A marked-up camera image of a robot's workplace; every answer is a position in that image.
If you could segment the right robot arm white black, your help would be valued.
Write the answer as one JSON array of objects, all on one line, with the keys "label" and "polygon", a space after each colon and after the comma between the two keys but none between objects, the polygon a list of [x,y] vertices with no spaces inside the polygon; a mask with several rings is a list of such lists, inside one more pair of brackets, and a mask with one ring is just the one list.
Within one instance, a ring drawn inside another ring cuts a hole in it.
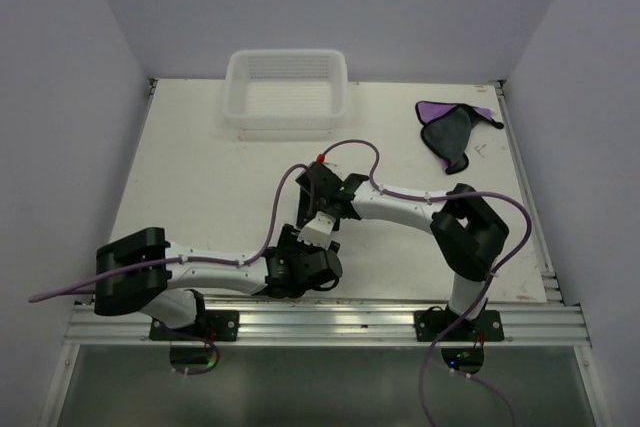
[{"label": "right robot arm white black", "polygon": [[392,192],[373,185],[369,176],[345,178],[320,162],[300,174],[299,209],[305,213],[298,239],[328,249],[342,220],[379,220],[432,235],[454,272],[445,326],[451,336],[468,339],[481,327],[487,298],[482,289],[502,252],[509,228],[466,184],[458,184],[439,201],[437,193],[404,189]]}]

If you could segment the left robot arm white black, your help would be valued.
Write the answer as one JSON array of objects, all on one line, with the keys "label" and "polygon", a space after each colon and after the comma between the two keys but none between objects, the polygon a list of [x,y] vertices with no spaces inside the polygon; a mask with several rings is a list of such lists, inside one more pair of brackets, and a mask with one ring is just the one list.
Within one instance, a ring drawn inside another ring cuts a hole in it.
[{"label": "left robot arm white black", "polygon": [[263,253],[233,255],[170,242],[159,227],[143,229],[98,249],[94,312],[103,317],[140,312],[193,340],[208,326],[203,289],[297,299],[335,288],[343,275],[340,245],[308,245],[298,234],[286,224]]}]

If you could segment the purple and grey towel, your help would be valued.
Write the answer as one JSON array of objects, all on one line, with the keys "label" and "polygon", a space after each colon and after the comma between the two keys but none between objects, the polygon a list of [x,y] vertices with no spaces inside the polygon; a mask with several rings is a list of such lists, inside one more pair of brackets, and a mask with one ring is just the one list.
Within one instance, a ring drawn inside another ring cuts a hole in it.
[{"label": "purple and grey towel", "polygon": [[419,101],[415,112],[421,124],[422,142],[440,159],[447,175],[458,174],[469,166],[466,148],[477,125],[486,123],[498,130],[504,128],[490,109],[465,103]]}]

